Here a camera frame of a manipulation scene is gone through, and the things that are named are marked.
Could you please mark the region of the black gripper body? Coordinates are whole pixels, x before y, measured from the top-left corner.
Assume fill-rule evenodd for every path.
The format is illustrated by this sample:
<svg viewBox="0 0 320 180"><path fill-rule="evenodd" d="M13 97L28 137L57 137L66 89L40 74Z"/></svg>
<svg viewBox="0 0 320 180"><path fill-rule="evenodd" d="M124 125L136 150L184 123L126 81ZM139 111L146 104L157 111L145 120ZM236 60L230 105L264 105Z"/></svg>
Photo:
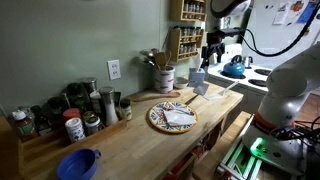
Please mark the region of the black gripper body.
<svg viewBox="0 0 320 180"><path fill-rule="evenodd" d="M225 53L225 44L222 40L226 37L233 37L235 35L241 35L244 33L244 29L240 27L227 28L221 30L215 30L214 32L209 32L207 34L207 45L202 47L201 58L203 62L202 67L209 65L209 58L216 53L217 62L221 62L221 57Z"/></svg>

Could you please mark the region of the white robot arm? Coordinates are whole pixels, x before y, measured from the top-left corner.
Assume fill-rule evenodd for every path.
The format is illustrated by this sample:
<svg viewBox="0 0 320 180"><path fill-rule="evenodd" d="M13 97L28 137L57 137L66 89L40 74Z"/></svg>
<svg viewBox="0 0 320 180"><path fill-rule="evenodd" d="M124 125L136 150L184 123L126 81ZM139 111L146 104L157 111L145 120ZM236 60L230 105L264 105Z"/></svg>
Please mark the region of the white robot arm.
<svg viewBox="0 0 320 180"><path fill-rule="evenodd" d="M305 173L302 141L317 134L312 130L296 136L292 122L310 92L320 86L319 50L315 44L271 71L268 92L241 137L253 156L295 176Z"/></svg>

